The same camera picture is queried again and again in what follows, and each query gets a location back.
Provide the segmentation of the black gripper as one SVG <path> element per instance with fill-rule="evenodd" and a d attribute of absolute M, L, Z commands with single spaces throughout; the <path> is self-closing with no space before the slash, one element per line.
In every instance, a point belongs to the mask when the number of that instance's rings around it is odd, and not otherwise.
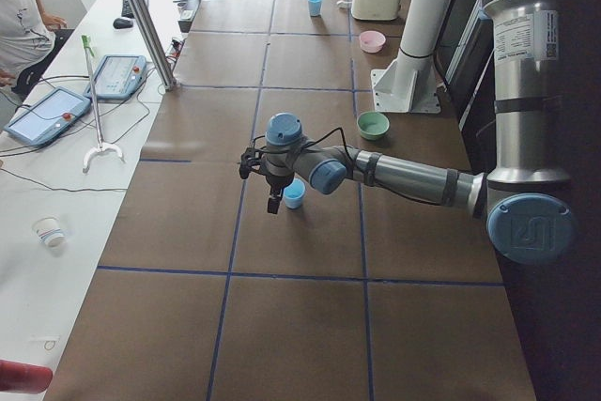
<path fill-rule="evenodd" d="M 287 167 L 265 167 L 265 178 L 270 185 L 267 212 L 277 214 L 283 191 L 294 180 L 294 172 Z"/>

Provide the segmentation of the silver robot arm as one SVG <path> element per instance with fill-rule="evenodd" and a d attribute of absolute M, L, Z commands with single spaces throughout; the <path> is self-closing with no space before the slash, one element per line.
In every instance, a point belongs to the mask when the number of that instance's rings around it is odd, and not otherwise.
<path fill-rule="evenodd" d="M 554 161 L 551 118 L 561 99 L 559 22 L 563 0 L 482 0 L 492 22 L 496 165 L 471 176 L 345 145 L 320 147 L 290 113 L 273 116 L 266 144 L 249 152 L 270 185 L 276 213 L 295 177 L 329 194 L 345 179 L 427 205 L 485 216 L 494 248 L 520 264 L 556 259 L 572 245 L 577 223 L 559 198 L 570 181 Z"/>

